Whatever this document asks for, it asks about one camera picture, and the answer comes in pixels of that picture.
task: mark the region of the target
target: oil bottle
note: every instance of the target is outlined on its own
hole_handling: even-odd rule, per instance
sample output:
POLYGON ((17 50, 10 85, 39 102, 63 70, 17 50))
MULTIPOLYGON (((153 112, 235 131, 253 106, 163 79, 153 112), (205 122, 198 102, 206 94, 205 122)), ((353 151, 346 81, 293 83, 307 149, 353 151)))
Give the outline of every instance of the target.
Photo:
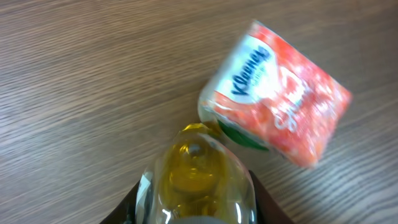
POLYGON ((143 173, 136 223, 256 223, 248 170, 221 131, 190 124, 143 173))

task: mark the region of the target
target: plastic wrapper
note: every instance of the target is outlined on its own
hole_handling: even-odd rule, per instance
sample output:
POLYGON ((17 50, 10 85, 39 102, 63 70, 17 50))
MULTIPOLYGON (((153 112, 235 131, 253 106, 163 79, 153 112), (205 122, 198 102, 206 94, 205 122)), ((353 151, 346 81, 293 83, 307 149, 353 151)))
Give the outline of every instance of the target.
POLYGON ((331 76, 254 22, 203 89, 199 114, 314 167, 350 101, 331 76))

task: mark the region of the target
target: yellow liquid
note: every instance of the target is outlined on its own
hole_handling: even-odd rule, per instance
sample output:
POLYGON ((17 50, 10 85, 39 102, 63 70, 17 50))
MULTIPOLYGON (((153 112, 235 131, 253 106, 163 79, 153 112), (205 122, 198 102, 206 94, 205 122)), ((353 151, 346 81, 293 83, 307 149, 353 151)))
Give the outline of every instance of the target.
POLYGON ((149 223, 210 216, 226 223, 255 223, 254 189, 247 170, 203 124, 192 124, 154 167, 149 223))

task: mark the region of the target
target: wooden table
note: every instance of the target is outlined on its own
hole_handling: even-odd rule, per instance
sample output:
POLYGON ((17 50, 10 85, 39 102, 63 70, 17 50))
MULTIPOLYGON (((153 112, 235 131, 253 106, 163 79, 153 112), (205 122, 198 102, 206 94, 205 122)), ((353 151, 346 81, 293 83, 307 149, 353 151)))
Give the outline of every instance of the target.
POLYGON ((1 1, 0 223, 102 220, 253 18, 354 101, 316 170, 231 150, 298 223, 396 223, 396 0, 1 1))

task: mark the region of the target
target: green stripe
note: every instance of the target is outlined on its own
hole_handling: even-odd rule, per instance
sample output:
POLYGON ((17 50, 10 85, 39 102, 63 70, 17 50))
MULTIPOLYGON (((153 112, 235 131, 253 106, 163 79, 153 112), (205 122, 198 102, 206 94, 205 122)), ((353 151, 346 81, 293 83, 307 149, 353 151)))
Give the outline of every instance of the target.
POLYGON ((246 135, 240 133, 238 130, 234 128, 230 128, 229 126, 227 126, 226 124, 222 123, 219 120, 218 120, 218 125, 220 126, 221 130, 223 130, 225 135, 227 135, 235 143, 245 147, 251 147, 254 149, 268 151, 266 147, 259 145, 257 142, 253 141, 246 135))

